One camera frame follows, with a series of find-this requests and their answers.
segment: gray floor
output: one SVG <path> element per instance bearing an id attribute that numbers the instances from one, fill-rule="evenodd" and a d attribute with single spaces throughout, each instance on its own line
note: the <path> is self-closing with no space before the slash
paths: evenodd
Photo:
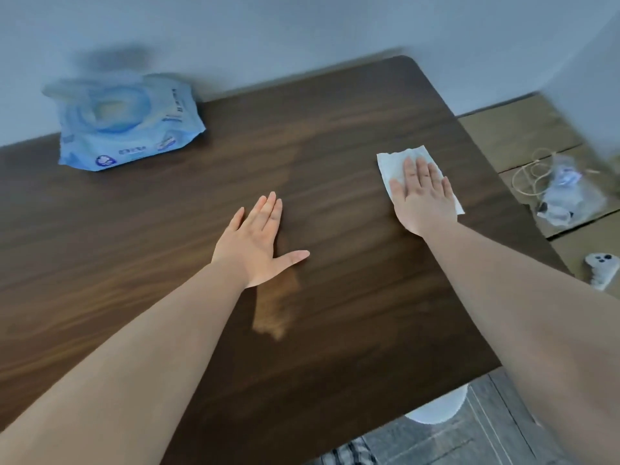
<path id="1" fill-rule="evenodd" d="M 469 384 L 465 405 L 437 426 L 399 418 L 364 436 L 381 465 L 571 465 L 538 426 L 503 369 Z"/>

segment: person's left arm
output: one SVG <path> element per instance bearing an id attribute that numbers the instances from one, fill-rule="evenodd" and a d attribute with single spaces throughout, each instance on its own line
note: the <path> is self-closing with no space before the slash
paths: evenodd
<path id="1" fill-rule="evenodd" d="M 101 344 L 0 434 L 3 465 L 157 465 L 241 291 L 309 255 L 274 258 L 282 201 L 239 209 L 211 264 Z"/>

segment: person's left hand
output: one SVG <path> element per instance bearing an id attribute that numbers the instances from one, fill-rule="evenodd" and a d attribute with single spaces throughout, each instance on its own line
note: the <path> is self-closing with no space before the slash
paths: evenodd
<path id="1" fill-rule="evenodd" d="M 275 192 L 260 196 L 243 223 L 242 207 L 232 218 L 215 245 L 211 263 L 234 260 L 247 275 L 247 286 L 254 287 L 280 274 L 284 269 L 310 256 L 299 250 L 274 258 L 274 241 L 282 216 L 282 199 Z"/>

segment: plastic bag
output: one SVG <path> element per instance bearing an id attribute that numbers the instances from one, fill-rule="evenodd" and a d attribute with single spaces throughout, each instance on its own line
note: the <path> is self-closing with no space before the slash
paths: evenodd
<path id="1" fill-rule="evenodd" d="M 607 199 L 577 170 L 570 156 L 554 155 L 551 182 L 537 215 L 556 227 L 573 227 L 603 209 Z"/>
<path id="2" fill-rule="evenodd" d="M 89 171 L 169 152 L 205 131 L 191 88 L 162 76 L 116 74 L 45 87 L 61 125 L 58 163 Z"/>

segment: forearm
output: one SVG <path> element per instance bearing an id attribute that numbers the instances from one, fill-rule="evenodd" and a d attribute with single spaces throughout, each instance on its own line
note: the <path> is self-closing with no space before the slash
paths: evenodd
<path id="1" fill-rule="evenodd" d="M 580 451 L 600 428 L 595 453 L 609 452 L 620 421 L 616 299 L 460 224 L 429 225 L 433 255 L 535 413 Z"/>
<path id="2" fill-rule="evenodd" d="M 122 328 L 0 435 L 0 463 L 158 464 L 244 277 L 208 265 Z"/>

